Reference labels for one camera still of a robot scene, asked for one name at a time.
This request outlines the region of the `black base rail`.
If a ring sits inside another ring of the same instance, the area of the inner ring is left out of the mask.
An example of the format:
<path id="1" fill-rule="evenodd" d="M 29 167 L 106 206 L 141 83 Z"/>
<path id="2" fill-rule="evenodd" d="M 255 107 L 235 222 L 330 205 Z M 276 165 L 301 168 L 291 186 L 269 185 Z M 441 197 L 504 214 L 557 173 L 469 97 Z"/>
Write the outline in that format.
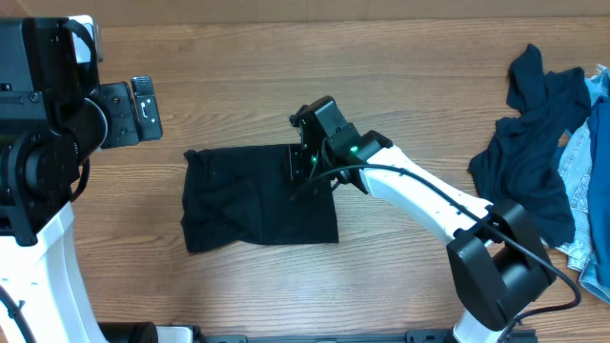
<path id="1" fill-rule="evenodd" d="M 207 335 L 199 333 L 195 342 L 202 343 L 451 343 L 456 342 L 450 330 L 410 330 L 402 334 L 293 335 L 248 337 L 243 334 Z"/>

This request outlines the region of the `dark navy shirt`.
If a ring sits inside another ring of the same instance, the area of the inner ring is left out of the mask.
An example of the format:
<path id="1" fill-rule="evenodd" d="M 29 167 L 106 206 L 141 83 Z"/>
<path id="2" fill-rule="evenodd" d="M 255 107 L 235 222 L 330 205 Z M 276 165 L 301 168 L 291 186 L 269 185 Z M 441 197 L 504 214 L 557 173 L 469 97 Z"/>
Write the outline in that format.
<path id="1" fill-rule="evenodd" d="M 497 120 L 488 147 L 468 166 L 480 197 L 519 203 L 553 248 L 575 238 L 556 150 L 563 134 L 579 128 L 591 112 L 584 76 L 581 67 L 546 72 L 540 50 L 527 45 L 508 69 L 506 104 L 519 116 Z"/>

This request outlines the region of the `light blue denim jeans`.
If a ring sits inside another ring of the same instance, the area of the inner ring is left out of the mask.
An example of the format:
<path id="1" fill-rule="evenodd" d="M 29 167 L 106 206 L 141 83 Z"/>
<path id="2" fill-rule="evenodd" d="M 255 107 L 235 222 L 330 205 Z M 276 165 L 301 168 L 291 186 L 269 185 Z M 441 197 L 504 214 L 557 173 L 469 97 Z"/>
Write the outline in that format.
<path id="1" fill-rule="evenodd" d="M 597 73 L 585 80 L 592 108 L 599 97 L 609 97 L 609 69 L 597 66 Z M 604 302 L 609 301 L 609 287 L 598 280 L 596 251 L 589 219 L 588 190 L 592 171 L 588 118 L 569 134 L 566 146 L 558 149 L 559 175 L 562 178 L 576 231 L 574 240 L 559 246 L 568 256 L 567 267 L 579 272 L 580 285 Z"/>

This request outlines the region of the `black t-shirt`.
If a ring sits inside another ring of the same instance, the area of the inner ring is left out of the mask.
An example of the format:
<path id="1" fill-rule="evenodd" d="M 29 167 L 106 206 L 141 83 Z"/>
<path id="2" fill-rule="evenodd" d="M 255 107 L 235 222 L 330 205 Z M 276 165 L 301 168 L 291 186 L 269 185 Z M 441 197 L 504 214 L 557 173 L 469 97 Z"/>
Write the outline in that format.
<path id="1" fill-rule="evenodd" d="M 257 245 L 338 241 L 329 182 L 304 193 L 290 178 L 289 153 L 298 145 L 185 151 L 181 220 L 188 252 L 242 241 Z"/>

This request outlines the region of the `blue garment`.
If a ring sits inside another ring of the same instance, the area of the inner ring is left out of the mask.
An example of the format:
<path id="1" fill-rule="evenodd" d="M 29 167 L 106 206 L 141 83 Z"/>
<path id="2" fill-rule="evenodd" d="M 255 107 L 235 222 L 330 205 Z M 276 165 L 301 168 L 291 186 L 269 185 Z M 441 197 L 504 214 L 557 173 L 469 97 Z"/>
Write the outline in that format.
<path id="1" fill-rule="evenodd" d="M 589 219 L 596 251 L 596 272 L 609 287 L 609 97 L 601 96 L 588 118 L 592 171 L 588 190 Z"/>

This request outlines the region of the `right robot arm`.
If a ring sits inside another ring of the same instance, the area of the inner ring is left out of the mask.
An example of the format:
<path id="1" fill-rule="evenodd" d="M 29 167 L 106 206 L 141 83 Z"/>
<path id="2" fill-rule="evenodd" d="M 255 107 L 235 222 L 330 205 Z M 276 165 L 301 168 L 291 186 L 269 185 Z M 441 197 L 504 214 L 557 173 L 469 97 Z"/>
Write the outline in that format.
<path id="1" fill-rule="evenodd" d="M 300 145 L 289 150 L 300 194 L 336 180 L 400 208 L 446 249 L 465 312 L 448 330 L 419 330 L 408 342 L 535 342 L 517 326 L 557 276 L 530 214 L 506 200 L 493 204 L 419 167 L 387 137 L 364 134 L 331 96 L 291 115 Z"/>

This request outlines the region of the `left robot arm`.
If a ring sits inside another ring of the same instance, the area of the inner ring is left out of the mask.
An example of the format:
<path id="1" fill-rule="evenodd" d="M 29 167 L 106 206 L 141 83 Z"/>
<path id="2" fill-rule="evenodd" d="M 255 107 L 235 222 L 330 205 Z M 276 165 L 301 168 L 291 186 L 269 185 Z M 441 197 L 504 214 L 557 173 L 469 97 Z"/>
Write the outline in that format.
<path id="1" fill-rule="evenodd" d="M 10 342 L 197 342 L 197 327 L 103 322 L 77 261 L 72 205 L 96 151 L 161 138 L 153 82 L 104 84 L 88 15 L 1 22 L 1 329 Z"/>

